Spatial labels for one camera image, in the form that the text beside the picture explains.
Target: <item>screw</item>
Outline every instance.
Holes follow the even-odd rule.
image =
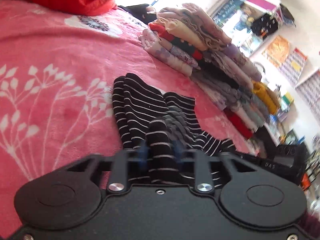
[[[124,189],[124,185],[121,183],[111,183],[109,189],[112,191],[121,191]]]
[[[23,240],[33,240],[32,235],[24,235]]]
[[[298,240],[298,236],[297,235],[290,235],[290,236],[288,236],[287,240]]]
[[[165,191],[164,191],[163,189],[159,189],[159,190],[157,190],[156,192],[157,192],[157,194],[159,194],[159,195],[163,195],[163,194],[165,193]]]
[[[201,183],[197,186],[197,189],[202,192],[208,192],[208,191],[212,190],[212,186],[208,183]]]

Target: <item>black and white patterned item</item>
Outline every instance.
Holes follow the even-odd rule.
[[[233,150],[231,139],[218,140],[202,131],[193,98],[161,92],[128,73],[114,81],[112,104],[124,149],[138,149],[148,156],[145,176],[130,174],[134,183],[189,184],[192,174],[179,173],[185,149],[202,150],[208,156]],[[212,171],[215,187],[223,186],[219,172]]]

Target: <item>white wall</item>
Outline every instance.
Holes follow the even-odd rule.
[[[287,6],[296,19],[297,28],[284,26],[276,35],[281,35],[286,38],[291,43],[292,49],[297,47],[305,55],[308,55],[308,63],[299,79],[299,83],[301,83],[315,69],[320,67],[320,0],[281,0],[281,2]],[[301,138],[305,135],[305,142],[311,152],[313,150],[311,141],[316,133],[320,133],[320,125],[295,89],[291,87],[284,76],[261,55],[261,52],[271,41],[272,39],[268,40],[262,48],[255,52],[251,60],[262,63],[265,66],[266,76],[269,81],[282,84],[282,87],[294,97],[294,106],[291,107],[284,125],[287,132],[293,128],[298,137]]]

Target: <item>black striped fabric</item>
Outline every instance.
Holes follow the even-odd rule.
[[[189,184],[192,174],[179,173],[177,152],[198,149],[212,156],[234,150],[231,139],[218,140],[202,131],[197,121],[194,98],[161,92],[128,73],[114,81],[113,111],[124,149],[146,144],[151,155],[143,176],[131,174],[132,183]],[[219,172],[212,171],[215,187],[223,185]]]

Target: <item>circular cover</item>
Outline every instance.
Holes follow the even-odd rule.
[[[305,195],[295,184],[258,172],[238,173],[222,189],[220,203],[237,220],[266,228],[291,224],[307,209]]]
[[[86,219],[100,200],[99,188],[86,174],[57,171],[21,187],[14,206],[20,219],[31,226],[65,229]]]

